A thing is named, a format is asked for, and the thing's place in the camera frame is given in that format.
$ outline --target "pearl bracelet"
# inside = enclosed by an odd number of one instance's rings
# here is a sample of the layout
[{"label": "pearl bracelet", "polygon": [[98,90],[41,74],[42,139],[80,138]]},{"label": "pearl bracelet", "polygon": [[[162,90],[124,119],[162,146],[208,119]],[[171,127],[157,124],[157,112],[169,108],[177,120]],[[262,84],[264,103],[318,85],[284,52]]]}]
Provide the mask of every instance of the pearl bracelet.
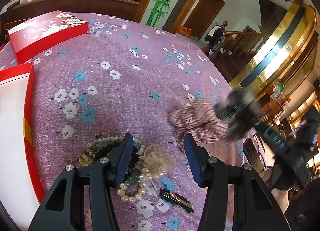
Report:
[{"label": "pearl bracelet", "polygon": [[[107,135],[107,134],[98,134],[96,136],[96,139],[90,143],[87,144],[87,147],[86,149],[84,150],[84,152],[89,155],[90,157],[93,157],[95,159],[95,155],[96,153],[98,152],[98,147],[97,147],[97,144],[108,144],[108,143],[111,143],[111,142],[116,142],[116,141],[122,141],[124,136],[111,136],[111,137],[103,137],[103,138],[99,138],[97,139],[98,137],[101,137],[102,135]],[[136,139],[136,138],[133,138],[133,142],[136,143],[136,144],[140,144],[140,141],[139,139]],[[142,155],[143,153],[143,149],[139,150],[137,152],[138,155]]]},{"label": "pearl bracelet", "polygon": [[[142,155],[142,153],[144,152],[144,149],[146,148],[146,146],[144,144],[140,145],[140,149],[137,152],[138,155]],[[135,203],[136,200],[141,200],[142,199],[142,195],[145,194],[147,192],[146,190],[146,181],[147,180],[152,180],[153,178],[153,174],[150,172],[147,172],[146,168],[142,168],[141,170],[141,174],[136,177],[134,175],[129,175],[127,177],[127,180],[125,182],[120,183],[119,185],[119,189],[117,190],[117,194],[119,196],[121,196],[121,200],[123,202],[129,202],[129,203]],[[129,185],[136,185],[138,183],[138,185],[140,186],[138,188],[138,192],[135,193],[133,196],[128,196],[125,191],[128,189]]]}]

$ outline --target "bed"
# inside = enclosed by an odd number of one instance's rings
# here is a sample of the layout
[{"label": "bed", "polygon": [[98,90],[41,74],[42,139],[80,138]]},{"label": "bed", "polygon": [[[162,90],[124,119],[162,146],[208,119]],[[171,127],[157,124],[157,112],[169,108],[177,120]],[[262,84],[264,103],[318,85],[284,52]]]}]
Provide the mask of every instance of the bed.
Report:
[{"label": "bed", "polygon": [[[163,145],[176,168],[149,185],[135,204],[122,202],[112,189],[120,230],[197,230],[206,189],[193,181],[167,115],[190,106],[191,95],[214,105],[225,99],[231,91],[229,85],[196,45],[171,33],[112,16],[76,16],[89,21],[87,34],[55,45],[29,61],[36,74],[32,138],[43,189],[50,188],[97,134],[131,133],[146,146]],[[8,43],[0,52],[0,70],[15,65]],[[243,140],[218,141],[205,147],[226,164],[244,163]],[[164,204],[158,188],[167,185],[187,198],[195,212],[188,214]],[[87,191],[84,200],[87,230],[92,230]],[[230,231],[232,186],[228,202],[226,230]]]}]

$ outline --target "metal screw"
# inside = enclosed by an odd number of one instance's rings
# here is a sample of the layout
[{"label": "metal screw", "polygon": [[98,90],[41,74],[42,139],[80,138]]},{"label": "metal screw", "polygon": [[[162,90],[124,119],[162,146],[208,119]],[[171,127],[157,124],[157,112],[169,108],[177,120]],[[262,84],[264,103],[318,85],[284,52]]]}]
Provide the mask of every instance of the metal screw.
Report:
[{"label": "metal screw", "polygon": [[216,157],[209,157],[208,161],[210,163],[217,163],[218,159]]},{"label": "metal screw", "polygon": [[105,164],[105,163],[108,163],[109,162],[109,159],[107,157],[103,157],[100,159],[100,163],[102,164]]},{"label": "metal screw", "polygon": [[66,170],[73,170],[74,166],[72,164],[69,164],[66,166]]},{"label": "metal screw", "polygon": [[252,165],[249,164],[249,163],[246,163],[245,165],[243,165],[243,167],[244,167],[246,170],[252,170]]}]

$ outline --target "red checkered cloth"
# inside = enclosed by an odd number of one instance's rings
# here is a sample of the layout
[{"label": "red checkered cloth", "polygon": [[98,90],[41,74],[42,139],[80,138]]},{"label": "red checkered cloth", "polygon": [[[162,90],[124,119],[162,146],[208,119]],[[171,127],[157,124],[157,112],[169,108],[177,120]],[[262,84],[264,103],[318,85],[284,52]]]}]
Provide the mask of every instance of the red checkered cloth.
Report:
[{"label": "red checkered cloth", "polygon": [[196,99],[193,107],[169,113],[168,120],[176,129],[178,146],[184,151],[183,137],[191,133],[198,145],[214,143],[226,136],[228,125],[218,119],[210,104]]}]

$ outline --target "wooden counter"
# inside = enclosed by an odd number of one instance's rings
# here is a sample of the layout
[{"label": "wooden counter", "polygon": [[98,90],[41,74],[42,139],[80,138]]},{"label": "wooden counter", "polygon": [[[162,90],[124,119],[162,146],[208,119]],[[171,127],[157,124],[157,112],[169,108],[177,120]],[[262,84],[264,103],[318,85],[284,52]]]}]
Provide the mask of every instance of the wooden counter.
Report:
[{"label": "wooden counter", "polygon": [[97,13],[133,21],[138,5],[138,2],[132,0],[34,0],[18,5],[0,16],[1,40],[5,40],[5,24],[33,18],[52,11]]}]

